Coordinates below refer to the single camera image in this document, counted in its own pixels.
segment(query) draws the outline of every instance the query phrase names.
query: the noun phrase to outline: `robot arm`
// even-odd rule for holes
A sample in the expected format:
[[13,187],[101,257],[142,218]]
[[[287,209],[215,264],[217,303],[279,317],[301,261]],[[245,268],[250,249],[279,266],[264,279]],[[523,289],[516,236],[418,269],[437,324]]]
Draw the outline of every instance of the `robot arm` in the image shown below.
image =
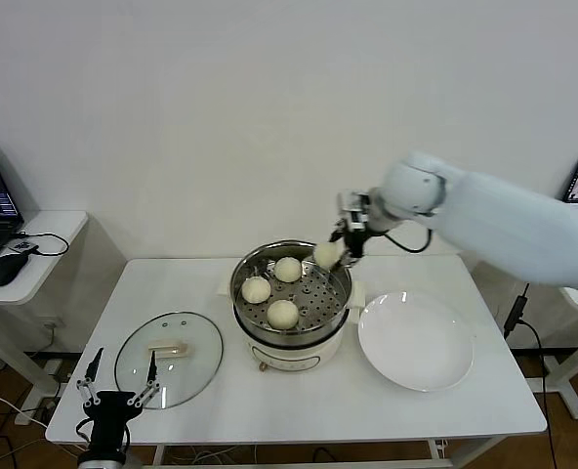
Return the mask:
[[339,209],[331,240],[344,239],[344,265],[370,237],[414,220],[521,280],[578,289],[578,210],[497,178],[413,153],[378,188],[340,195]]

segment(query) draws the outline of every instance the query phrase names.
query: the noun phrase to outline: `white table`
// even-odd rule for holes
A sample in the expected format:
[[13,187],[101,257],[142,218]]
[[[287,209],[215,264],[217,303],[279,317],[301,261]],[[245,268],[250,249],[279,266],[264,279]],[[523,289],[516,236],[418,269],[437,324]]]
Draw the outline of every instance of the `white table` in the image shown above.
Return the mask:
[[[367,257],[352,269],[353,278],[365,283],[367,301],[399,288],[421,289],[450,304],[469,323],[476,345],[473,369],[459,386],[427,394],[380,375],[363,356],[356,326],[350,324],[330,362],[296,374],[261,373],[229,300],[217,294],[237,261],[135,260],[126,266],[72,380],[84,375],[104,347],[97,389],[116,389],[113,367],[126,338],[168,312],[208,317],[225,344],[218,373],[200,395],[170,409],[146,410],[129,423],[133,444],[475,439],[450,459],[438,461],[442,465],[413,466],[462,467],[509,435],[545,429],[545,418],[459,257]],[[68,387],[46,432],[48,440],[83,443],[74,432],[85,417],[81,404],[77,391]]]
[[[578,291],[573,288],[561,288],[560,292],[573,308],[578,310]],[[548,393],[559,393],[571,416],[578,420],[578,395],[571,386],[571,378],[578,374],[578,350],[562,363],[555,357],[544,357],[545,368],[549,371],[545,377]],[[528,384],[534,393],[543,392],[541,378],[528,378]]]
[[[23,213],[24,225],[20,231],[30,235],[54,233],[72,243],[87,222],[87,214],[82,211],[40,211]],[[65,246],[62,242],[50,237],[30,239],[39,244],[42,252],[59,252]],[[0,256],[11,254],[5,248]],[[62,257],[30,256],[28,263],[19,275],[6,286],[0,286],[0,305],[13,306],[28,302],[42,286],[50,272]],[[58,383],[50,374],[54,374],[61,361],[50,361],[45,368],[39,367],[27,357],[22,350],[0,330],[0,360],[24,376],[33,388],[22,404],[22,408],[36,408],[44,397],[53,397],[58,390]],[[27,424],[28,420],[19,415],[16,423]]]

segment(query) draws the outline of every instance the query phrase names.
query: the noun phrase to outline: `black mouse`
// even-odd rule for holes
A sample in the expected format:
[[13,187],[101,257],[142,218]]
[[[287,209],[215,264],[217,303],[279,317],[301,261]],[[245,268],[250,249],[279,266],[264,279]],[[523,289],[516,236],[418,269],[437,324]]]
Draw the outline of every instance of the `black mouse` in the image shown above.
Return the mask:
[[28,262],[28,251],[0,257],[0,286],[5,286],[16,278],[18,272]]

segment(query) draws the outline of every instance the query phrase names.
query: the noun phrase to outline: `cable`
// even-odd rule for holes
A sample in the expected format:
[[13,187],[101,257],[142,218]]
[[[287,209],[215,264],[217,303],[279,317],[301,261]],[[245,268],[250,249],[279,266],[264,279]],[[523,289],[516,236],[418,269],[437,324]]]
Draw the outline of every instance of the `cable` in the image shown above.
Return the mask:
[[324,452],[324,453],[328,454],[328,457],[330,457],[330,459],[332,459],[334,462],[339,462],[339,460],[332,454],[332,452],[330,452],[325,447],[319,447],[319,448],[316,448],[315,451],[312,452],[312,462],[313,463],[317,462],[317,455],[320,452]]
[[403,244],[400,244],[399,242],[397,242],[392,237],[390,237],[388,234],[383,234],[383,236],[386,239],[388,239],[390,242],[395,244],[397,247],[399,247],[400,249],[403,249],[404,251],[410,252],[412,254],[419,254],[420,252],[424,252],[426,249],[428,249],[428,246],[430,246],[431,242],[433,242],[433,231],[430,229],[428,229],[428,238],[426,239],[426,244],[424,244],[419,249],[411,249],[410,247],[406,247]]
[[12,442],[7,435],[3,435],[0,437],[1,440],[5,440],[7,442],[7,446],[9,447],[9,455],[12,456],[12,464],[14,464],[14,469],[18,469],[18,461],[16,460],[16,452],[14,451],[14,447],[12,447]]
[[225,452],[231,452],[231,451],[235,450],[236,448],[239,448],[239,446],[230,447],[228,449],[223,449],[221,451],[216,451],[216,452],[211,452],[211,451],[199,452],[198,455],[193,459],[191,464],[193,465],[196,462],[200,462],[201,460],[206,459],[207,457],[216,457],[220,461],[220,464],[224,464],[222,462],[222,460],[219,458],[220,454],[224,454]]
[[47,425],[44,425],[44,424],[43,424],[42,422],[40,422],[39,420],[35,420],[34,418],[29,417],[28,414],[24,413],[24,411],[20,410],[19,408],[17,408],[15,405],[13,405],[12,403],[10,403],[9,401],[7,401],[7,400],[5,400],[5,399],[3,399],[3,398],[0,397],[0,402],[1,402],[1,403],[5,403],[6,405],[8,405],[9,407],[11,407],[12,409],[16,410],[18,413],[24,415],[24,416],[25,416],[27,419],[29,419],[31,422],[35,422],[35,423],[37,423],[38,425],[40,425],[40,426],[42,426],[42,427],[44,427],[44,428],[48,428]]
[[124,433],[126,434],[126,445],[124,445],[124,454],[126,454],[126,452],[131,447],[131,431],[129,430],[128,425],[124,425]]
[[195,464],[199,463],[202,459],[206,459],[208,457],[215,457],[215,459],[220,463],[220,465],[224,464],[217,454],[210,451],[202,451],[198,454],[198,457],[196,459],[193,459],[193,461],[191,461],[191,465],[194,466]]
[[16,234],[12,234],[11,238],[12,239],[26,239],[28,237],[45,237],[45,236],[49,236],[49,237],[55,237],[56,239],[58,239],[59,241],[63,242],[65,244],[65,249],[62,252],[55,252],[55,253],[50,253],[50,252],[40,252],[38,250],[39,246],[35,246],[33,249],[31,249],[29,251],[30,254],[35,254],[36,256],[44,256],[44,257],[59,257],[62,256],[63,254],[65,254],[67,251],[70,250],[70,243],[67,242],[67,240],[63,239],[61,236],[59,236],[58,234],[54,234],[54,233],[40,233],[40,234],[28,234],[26,232],[19,232]]
[[[30,447],[31,445],[35,445],[36,443],[40,443],[40,442],[46,442],[46,443],[50,443],[48,440],[46,440],[45,438],[39,438],[37,440],[33,440],[32,442],[28,442],[24,445],[22,445],[21,447],[18,447],[16,449],[14,449],[13,451],[8,452],[7,454],[3,454],[2,456],[0,456],[0,460],[1,459],[5,459],[8,456],[11,456],[12,454],[16,454],[18,451],[21,451],[22,449],[25,449],[27,447]],[[61,447],[59,445],[55,445],[57,448],[61,449],[62,451],[67,452],[70,456],[74,457],[75,459],[78,457],[76,454],[74,454],[72,451],[67,450],[64,447]]]
[[536,331],[536,329],[534,327],[532,327],[532,325],[530,325],[529,323],[527,323],[524,320],[519,320],[517,323],[525,325],[526,327],[528,327],[532,333],[534,334],[534,337],[536,337],[536,342],[539,346],[539,358],[541,359],[541,376],[542,381],[543,381],[543,408],[545,410],[545,418],[547,419],[547,434],[548,437],[550,439],[550,451],[552,452],[552,462],[554,463],[554,469],[558,469],[558,465],[556,463],[556,451],[554,450],[554,437],[552,436],[552,422],[550,420],[550,410],[547,407],[547,388],[545,386],[545,362],[543,361],[543,346],[541,345],[541,338],[539,337],[538,332]]
[[[20,403],[20,401],[24,398],[24,395],[26,393],[28,393],[28,391],[30,391],[31,389],[31,385],[29,384],[24,391],[21,392],[21,394],[18,396],[18,398],[15,400],[14,404],[17,405]],[[7,420],[9,419],[9,416],[11,414],[8,413],[5,418],[3,419],[3,423],[0,425],[0,437],[2,436],[1,434],[3,433],[3,429],[5,428],[5,425],[7,424]],[[10,447],[9,447],[10,451],[13,451],[14,449],[11,447],[11,443],[10,443]]]
[[525,308],[525,305],[527,304],[527,296],[525,296],[525,294],[527,293],[527,289],[529,287],[530,287],[530,284],[527,283],[525,285],[525,288],[523,289],[523,293],[517,296],[517,298],[515,299],[515,302],[513,303],[513,307],[511,308],[511,311],[508,313],[508,317],[506,318],[506,321],[504,322],[504,338],[505,339],[507,339],[508,336],[511,335],[511,332],[513,332],[513,330],[515,330],[516,325],[519,324],[519,321],[523,317],[523,309]]
[[50,349],[50,348],[53,346],[53,344],[55,343],[55,329],[56,329],[56,327],[53,327],[53,328],[51,329],[51,340],[50,340],[50,342],[48,343],[48,345],[45,346],[45,347],[42,347],[42,348],[39,349],[38,351],[33,352],[31,355],[29,355],[28,357],[29,357],[30,359],[32,359],[33,357],[35,357],[37,354],[41,354],[41,353],[44,352],[45,350]]
[[[49,408],[49,407],[47,405],[42,405],[42,406],[36,407],[36,408],[25,408],[23,411],[24,412],[33,412],[35,410],[44,410],[46,408]],[[0,412],[0,415],[7,415],[10,413],[18,413],[18,412],[15,410],[10,410],[9,412]]]
[[78,422],[78,425],[76,425],[76,434],[81,437],[83,440],[85,440],[88,444],[90,443],[90,437],[88,437],[85,433],[81,432],[81,428],[83,428],[83,426],[87,423],[90,423],[92,421],[91,418],[86,418],[85,420],[81,420],[80,422]]

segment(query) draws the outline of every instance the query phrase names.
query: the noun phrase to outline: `pot handle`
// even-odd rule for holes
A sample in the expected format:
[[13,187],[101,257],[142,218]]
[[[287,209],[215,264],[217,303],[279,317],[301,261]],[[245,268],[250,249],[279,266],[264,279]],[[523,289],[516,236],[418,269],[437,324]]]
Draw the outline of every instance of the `pot handle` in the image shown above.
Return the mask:
[[353,281],[351,283],[351,296],[348,302],[348,308],[350,308],[348,321],[358,324],[360,314],[365,308],[365,284],[362,281]]

